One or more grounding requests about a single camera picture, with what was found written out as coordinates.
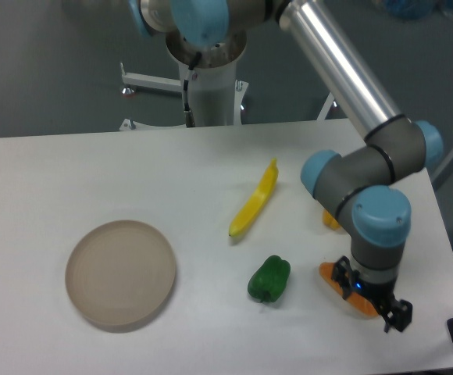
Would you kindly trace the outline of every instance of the yellow banana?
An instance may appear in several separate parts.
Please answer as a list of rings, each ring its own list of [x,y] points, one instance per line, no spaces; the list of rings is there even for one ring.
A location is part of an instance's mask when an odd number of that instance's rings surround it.
[[[232,221],[230,229],[228,230],[228,234],[231,237],[243,234],[256,220],[256,217],[258,217],[258,214],[268,202],[273,189],[275,188],[278,176],[279,169],[276,167],[276,159],[272,159],[270,165],[266,168],[263,177],[259,181],[258,187]]]

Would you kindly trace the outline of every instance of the beige plate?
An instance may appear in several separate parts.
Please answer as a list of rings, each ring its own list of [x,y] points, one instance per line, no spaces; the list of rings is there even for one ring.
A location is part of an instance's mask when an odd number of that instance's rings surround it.
[[[73,304],[96,326],[133,330],[159,311],[176,270],[173,250],[158,230],[137,221],[114,221],[77,244],[65,283]]]

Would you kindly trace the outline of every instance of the robotic arm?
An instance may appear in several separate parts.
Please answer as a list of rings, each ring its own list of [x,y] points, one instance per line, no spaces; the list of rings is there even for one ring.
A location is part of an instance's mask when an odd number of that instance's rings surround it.
[[[192,63],[207,68],[234,61],[245,46],[244,31],[266,20],[275,19],[292,33],[366,142],[344,157],[317,152],[301,171],[309,193],[351,236],[351,257],[334,264],[332,278],[343,298],[356,292],[368,299],[384,318],[386,332],[391,327],[402,332],[411,323],[412,304],[398,301],[394,286],[411,207],[388,185],[438,162],[443,144],[437,130],[424,121],[411,122],[400,111],[320,0],[130,4],[141,31],[167,33],[171,54],[192,68]],[[179,54],[173,52],[177,44]]]

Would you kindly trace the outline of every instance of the blue joint cap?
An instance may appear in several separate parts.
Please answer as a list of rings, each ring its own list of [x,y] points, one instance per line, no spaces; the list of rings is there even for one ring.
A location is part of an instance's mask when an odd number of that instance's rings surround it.
[[[143,21],[143,17],[141,16],[140,2],[138,0],[127,0],[127,4],[130,7],[130,13],[133,17],[134,25],[140,34],[144,37],[151,37],[147,27],[145,26],[145,21]]]
[[[227,0],[170,0],[174,22],[193,45],[210,47],[228,33]]]
[[[337,152],[332,150],[319,151],[308,159],[303,168],[301,168],[301,182],[305,185],[306,190],[308,190],[313,198],[315,197],[315,186],[317,185],[320,173],[323,171],[326,164],[333,157],[338,155]]]
[[[399,190],[372,186],[362,191],[351,211],[358,233],[381,248],[405,242],[411,229],[411,205]]]
[[[424,161],[425,167],[436,166],[441,161],[444,155],[444,141],[438,133],[436,127],[429,122],[420,120],[415,124],[421,129],[424,135],[424,142],[426,144],[426,158]]]

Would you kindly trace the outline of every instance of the gray floor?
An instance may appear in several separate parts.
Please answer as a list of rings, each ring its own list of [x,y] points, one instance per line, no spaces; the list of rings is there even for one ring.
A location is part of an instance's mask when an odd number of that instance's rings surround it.
[[[401,22],[370,0],[327,0],[394,100],[453,146],[453,22],[436,12]],[[123,0],[0,1],[0,137],[116,131],[122,120],[183,123],[176,95],[119,94],[127,71],[177,78],[163,37],[143,39]],[[314,120],[327,89],[275,23],[248,33],[238,76],[250,83],[246,123]],[[439,190],[453,245],[453,176]]]

